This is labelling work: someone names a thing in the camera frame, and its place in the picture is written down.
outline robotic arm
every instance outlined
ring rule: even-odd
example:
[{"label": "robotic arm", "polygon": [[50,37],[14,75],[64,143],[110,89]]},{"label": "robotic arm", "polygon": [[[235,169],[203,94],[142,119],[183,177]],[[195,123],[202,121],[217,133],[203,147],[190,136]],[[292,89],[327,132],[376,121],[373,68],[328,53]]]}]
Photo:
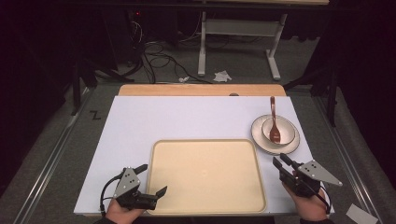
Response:
[{"label": "robotic arm", "polygon": [[103,205],[104,194],[107,186],[119,179],[120,182],[116,187],[113,198],[117,200],[121,207],[128,209],[141,208],[155,210],[157,201],[166,193],[167,187],[164,187],[156,192],[155,195],[143,194],[138,188],[140,186],[140,180],[137,177],[138,174],[146,171],[148,166],[143,164],[137,168],[124,168],[120,175],[113,177],[105,185],[100,201],[100,208],[102,216],[106,215],[105,206]]},{"label": "robotic arm", "polygon": [[283,168],[282,163],[273,158],[273,165],[279,170],[279,179],[284,182],[297,196],[310,198],[314,195],[319,197],[327,206],[327,214],[330,213],[331,205],[328,205],[318,193],[320,181],[342,186],[343,183],[335,178],[330,172],[324,169],[317,161],[298,163],[292,161],[286,154],[280,153],[280,159],[291,166],[295,175]]}]

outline table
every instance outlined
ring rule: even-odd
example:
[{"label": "table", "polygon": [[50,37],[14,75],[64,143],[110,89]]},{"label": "table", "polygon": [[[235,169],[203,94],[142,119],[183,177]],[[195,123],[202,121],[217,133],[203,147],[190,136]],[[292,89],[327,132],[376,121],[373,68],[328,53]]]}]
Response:
[{"label": "table", "polygon": [[[312,5],[312,6],[323,6],[329,4],[329,0],[210,0],[210,2]],[[201,22],[201,48],[199,52],[199,61],[198,61],[198,76],[203,77],[205,75],[206,34],[252,35],[252,36],[270,36],[273,38],[272,47],[265,51],[265,56],[270,65],[273,79],[280,80],[280,74],[279,74],[279,70],[277,69],[274,56],[287,17],[288,14],[282,14],[279,18],[279,21],[219,20],[219,19],[207,19],[206,12],[204,11],[202,13],[202,22]]]},{"label": "table", "polygon": [[[232,97],[230,93],[240,96]],[[296,161],[312,155],[292,102],[279,85],[125,85],[114,99],[105,128],[79,194],[76,214],[97,215],[103,185],[123,167],[149,163],[152,145],[161,139],[251,139],[250,126],[270,113],[269,95],[276,96],[277,114],[289,119],[301,135],[290,153]],[[273,156],[257,149],[267,208],[259,216],[295,213],[288,193],[280,188]],[[139,175],[145,192],[147,172]],[[116,183],[107,189],[114,192]]]}]

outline white plate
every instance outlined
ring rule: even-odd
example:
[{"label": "white plate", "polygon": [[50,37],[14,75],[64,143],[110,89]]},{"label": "white plate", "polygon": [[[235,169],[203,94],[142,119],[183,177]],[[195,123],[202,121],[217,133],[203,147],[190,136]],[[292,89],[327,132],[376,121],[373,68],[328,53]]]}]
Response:
[{"label": "white plate", "polygon": [[271,117],[271,115],[263,115],[254,120],[253,124],[251,125],[251,135],[253,136],[254,141],[257,145],[259,145],[259,147],[270,154],[278,155],[280,153],[291,153],[300,145],[300,134],[298,133],[296,127],[291,123],[295,131],[294,140],[286,146],[275,146],[274,144],[271,144],[262,134],[262,124]]}]

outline wooden table edge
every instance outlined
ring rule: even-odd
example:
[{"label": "wooden table edge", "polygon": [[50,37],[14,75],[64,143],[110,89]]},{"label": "wooden table edge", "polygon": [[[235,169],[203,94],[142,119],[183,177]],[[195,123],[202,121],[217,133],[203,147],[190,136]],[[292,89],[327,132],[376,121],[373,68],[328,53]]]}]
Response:
[{"label": "wooden table edge", "polygon": [[279,84],[125,84],[119,96],[286,96]]}]

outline white table surface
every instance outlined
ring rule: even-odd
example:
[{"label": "white table surface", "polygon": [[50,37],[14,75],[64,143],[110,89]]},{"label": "white table surface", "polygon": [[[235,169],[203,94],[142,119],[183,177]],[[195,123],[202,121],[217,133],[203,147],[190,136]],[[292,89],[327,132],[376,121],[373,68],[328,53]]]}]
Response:
[{"label": "white table surface", "polygon": [[[116,96],[74,212],[98,215],[105,183],[124,167],[149,164],[157,141],[246,138],[254,142],[251,124],[270,113],[268,96]],[[311,161],[311,151],[289,97],[276,97],[276,113],[290,120],[300,133],[300,145],[289,157],[297,162]],[[294,203],[279,180],[279,171],[272,164],[273,155],[256,148],[267,200],[266,209],[259,215],[295,213]],[[146,192],[148,173],[138,175],[141,192]],[[112,196],[117,183],[107,188],[105,197]]]}]

